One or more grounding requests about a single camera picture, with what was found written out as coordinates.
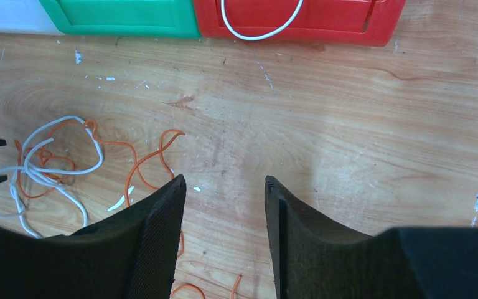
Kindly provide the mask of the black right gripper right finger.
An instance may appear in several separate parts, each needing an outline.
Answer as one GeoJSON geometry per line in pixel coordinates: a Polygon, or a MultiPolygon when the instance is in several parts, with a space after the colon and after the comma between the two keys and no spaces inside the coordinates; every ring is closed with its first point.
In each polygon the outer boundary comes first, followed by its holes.
{"type": "Polygon", "coordinates": [[[478,298],[478,228],[394,227],[363,234],[275,177],[265,214],[278,298],[478,298]]]}

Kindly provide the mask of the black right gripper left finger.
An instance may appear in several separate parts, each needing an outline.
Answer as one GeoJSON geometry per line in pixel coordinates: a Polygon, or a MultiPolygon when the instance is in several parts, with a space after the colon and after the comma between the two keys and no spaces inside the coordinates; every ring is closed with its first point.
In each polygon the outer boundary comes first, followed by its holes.
{"type": "Polygon", "coordinates": [[[0,227],[0,298],[168,298],[186,183],[71,235],[35,239],[0,227]]]}

